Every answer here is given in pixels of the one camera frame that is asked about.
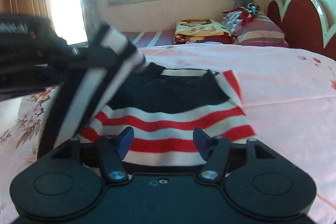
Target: yellow blanket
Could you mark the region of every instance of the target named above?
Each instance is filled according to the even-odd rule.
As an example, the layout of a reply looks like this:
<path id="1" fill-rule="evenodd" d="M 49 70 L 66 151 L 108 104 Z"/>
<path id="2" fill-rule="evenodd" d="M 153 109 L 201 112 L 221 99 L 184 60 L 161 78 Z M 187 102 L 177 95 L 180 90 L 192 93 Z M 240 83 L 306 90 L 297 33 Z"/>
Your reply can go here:
<path id="1" fill-rule="evenodd" d="M 175 35 L 193 37 L 231 36 L 231 33 L 213 19 L 187 19 L 177 22 Z"/>

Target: striped sweater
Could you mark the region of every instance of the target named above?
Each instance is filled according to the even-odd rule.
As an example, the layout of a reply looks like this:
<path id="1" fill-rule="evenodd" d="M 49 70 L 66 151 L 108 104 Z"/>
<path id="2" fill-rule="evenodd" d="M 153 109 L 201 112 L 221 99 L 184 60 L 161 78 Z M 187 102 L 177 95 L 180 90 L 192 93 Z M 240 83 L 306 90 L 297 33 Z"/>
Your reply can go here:
<path id="1" fill-rule="evenodd" d="M 244 142 L 254 135 L 233 71 L 166 69 L 151 63 L 129 78 L 79 133 L 82 142 L 134 128 L 125 161 L 149 166 L 203 164 L 193 144 L 198 127 L 209 136 Z"/>

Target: striped pillow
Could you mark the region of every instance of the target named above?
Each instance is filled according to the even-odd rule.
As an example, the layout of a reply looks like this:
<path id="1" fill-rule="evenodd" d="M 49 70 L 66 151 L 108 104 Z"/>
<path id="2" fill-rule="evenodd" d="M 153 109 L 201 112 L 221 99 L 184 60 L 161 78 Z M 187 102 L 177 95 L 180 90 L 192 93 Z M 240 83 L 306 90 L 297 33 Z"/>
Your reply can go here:
<path id="1" fill-rule="evenodd" d="M 268 18 L 264 13 L 259 12 L 257 17 L 241 27 L 241 20 L 238 19 L 241 11 L 235 11 L 224 15 L 222 24 L 237 39 L 234 44 L 245 46 L 277 46 L 288 47 L 283 31 Z"/>
<path id="2" fill-rule="evenodd" d="M 160 32 L 124 32 L 128 40 L 138 48 L 172 45 L 174 30 Z"/>

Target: floral pattern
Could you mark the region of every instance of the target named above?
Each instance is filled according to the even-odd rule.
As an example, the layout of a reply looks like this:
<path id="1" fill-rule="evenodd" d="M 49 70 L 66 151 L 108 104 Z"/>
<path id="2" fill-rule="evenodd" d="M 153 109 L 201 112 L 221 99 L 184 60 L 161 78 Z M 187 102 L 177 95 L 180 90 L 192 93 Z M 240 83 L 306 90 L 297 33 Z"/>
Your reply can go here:
<path id="1" fill-rule="evenodd" d="M 331 81 L 331 87 L 336 90 L 336 80 Z"/>
<path id="2" fill-rule="evenodd" d="M 9 129 L 7 129 L 1 136 L 0 136 L 0 145 L 3 145 L 4 142 L 11 137 L 11 132 L 9 131 Z"/>
<path id="3" fill-rule="evenodd" d="M 41 115 L 45 113 L 45 107 L 42 104 L 51 99 L 50 93 L 55 88 L 56 87 L 48 87 L 44 92 L 40 92 L 29 97 L 28 101 L 35 103 L 35 105 L 29 110 L 29 112 L 25 113 L 17 120 L 17 129 L 21 129 L 23 134 L 18 140 L 16 148 L 18 148 L 20 144 L 24 144 L 26 141 L 31 140 L 34 135 L 38 135 L 41 129 Z M 0 135 L 0 145 L 2 145 L 11 136 L 12 133 L 9 129 L 4 131 Z"/>
<path id="4" fill-rule="evenodd" d="M 298 56 L 298 58 L 299 58 L 300 60 L 303 60 L 303 61 L 304 61 L 304 60 L 309 60 L 308 58 L 303 57 L 303 56 Z M 317 66 L 317 67 L 319 67 L 319 66 L 323 66 L 322 62 L 321 62 L 319 59 L 317 59 L 317 58 L 312 58 L 312 60 L 315 62 L 315 63 L 314 63 L 315 66 Z M 334 73 L 332 67 L 328 66 L 328 69 L 331 71 L 332 75 L 333 75 L 334 77 L 336 77 L 336 75 L 335 75 L 335 73 Z M 336 90 L 336 79 L 331 80 L 331 87 L 332 87 L 334 90 Z"/>
<path id="5" fill-rule="evenodd" d="M 3 211 L 6 208 L 6 205 L 7 205 L 6 202 L 3 202 L 0 204 L 0 214 L 1 214 L 1 211 Z"/>
<path id="6" fill-rule="evenodd" d="M 28 168 L 30 165 L 32 165 L 34 162 L 37 161 L 37 143 L 33 144 L 32 151 L 24 151 L 20 153 L 21 158 L 25 160 L 23 164 L 20 165 L 20 167 L 17 169 L 17 173 L 22 172 L 26 168 Z"/>

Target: folded blanket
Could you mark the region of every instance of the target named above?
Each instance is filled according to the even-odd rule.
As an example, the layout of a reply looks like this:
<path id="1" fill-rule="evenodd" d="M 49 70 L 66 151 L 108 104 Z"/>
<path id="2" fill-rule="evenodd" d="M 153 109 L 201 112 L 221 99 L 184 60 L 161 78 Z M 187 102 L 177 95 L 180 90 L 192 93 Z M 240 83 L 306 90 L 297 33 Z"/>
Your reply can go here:
<path id="1" fill-rule="evenodd" d="M 231 33 L 213 19 L 187 19 L 177 22 L 173 44 L 221 42 L 231 44 Z"/>
<path id="2" fill-rule="evenodd" d="M 204 43 L 204 42 L 220 42 L 222 44 L 232 44 L 232 37 L 226 35 L 208 36 L 208 37 L 193 37 L 186 35 L 174 35 L 173 45 L 186 44 L 187 42 Z"/>

